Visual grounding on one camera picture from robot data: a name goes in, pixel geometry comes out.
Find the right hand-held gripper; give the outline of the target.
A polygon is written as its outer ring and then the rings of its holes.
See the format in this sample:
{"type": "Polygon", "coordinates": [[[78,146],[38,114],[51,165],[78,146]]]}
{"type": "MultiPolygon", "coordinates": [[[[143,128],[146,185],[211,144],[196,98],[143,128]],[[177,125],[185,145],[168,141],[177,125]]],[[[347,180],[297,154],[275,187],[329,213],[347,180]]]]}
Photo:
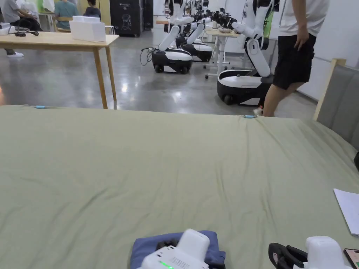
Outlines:
{"type": "Polygon", "coordinates": [[[343,258],[340,245],[328,236],[313,236],[306,239],[306,250],[293,246],[270,243],[268,256],[276,269],[351,269],[343,258]]]}

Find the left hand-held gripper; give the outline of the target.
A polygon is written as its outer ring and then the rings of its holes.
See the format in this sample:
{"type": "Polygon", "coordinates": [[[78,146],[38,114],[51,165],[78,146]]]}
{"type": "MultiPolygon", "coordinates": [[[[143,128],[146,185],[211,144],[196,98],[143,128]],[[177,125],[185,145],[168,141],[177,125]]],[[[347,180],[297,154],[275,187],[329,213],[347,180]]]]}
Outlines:
{"type": "Polygon", "coordinates": [[[187,229],[180,240],[172,238],[157,243],[156,251],[147,255],[141,269],[208,269],[204,262],[210,239],[193,229],[187,229]]]}

